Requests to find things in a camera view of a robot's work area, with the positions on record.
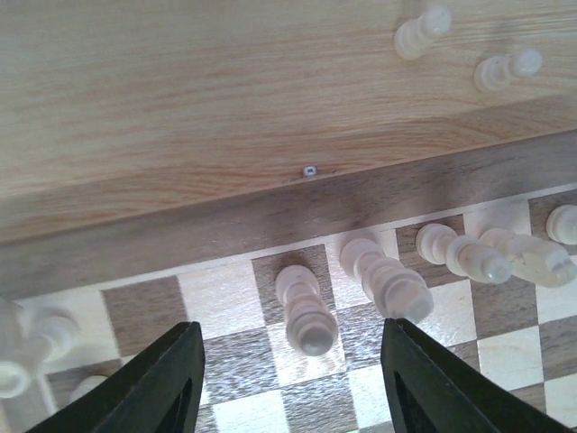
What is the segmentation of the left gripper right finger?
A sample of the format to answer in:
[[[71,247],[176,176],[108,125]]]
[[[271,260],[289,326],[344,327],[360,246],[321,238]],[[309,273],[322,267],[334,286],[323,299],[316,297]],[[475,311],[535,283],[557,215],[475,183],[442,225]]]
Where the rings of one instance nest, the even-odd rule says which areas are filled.
[[[397,432],[566,432],[410,321],[384,321],[380,364]]]

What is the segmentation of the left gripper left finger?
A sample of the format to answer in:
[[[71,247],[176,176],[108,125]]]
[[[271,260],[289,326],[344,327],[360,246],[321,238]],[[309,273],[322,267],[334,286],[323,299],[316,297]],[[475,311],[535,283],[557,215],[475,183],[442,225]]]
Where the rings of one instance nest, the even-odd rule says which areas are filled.
[[[193,432],[206,365],[201,326],[180,322],[31,432]]]

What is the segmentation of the white piece pair one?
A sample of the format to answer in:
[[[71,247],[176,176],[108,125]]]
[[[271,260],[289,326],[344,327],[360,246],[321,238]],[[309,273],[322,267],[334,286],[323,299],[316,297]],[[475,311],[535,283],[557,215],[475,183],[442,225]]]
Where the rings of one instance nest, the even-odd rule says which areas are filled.
[[[43,364],[66,356],[76,345],[80,327],[65,310],[26,309],[1,300],[1,397],[22,395]]]

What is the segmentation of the white rook chess piece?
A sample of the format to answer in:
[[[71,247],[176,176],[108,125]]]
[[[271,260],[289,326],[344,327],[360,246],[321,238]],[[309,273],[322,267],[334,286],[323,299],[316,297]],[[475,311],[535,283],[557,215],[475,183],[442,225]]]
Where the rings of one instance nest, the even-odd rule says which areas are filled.
[[[577,244],[577,206],[556,207],[546,219],[546,233],[560,244]]]

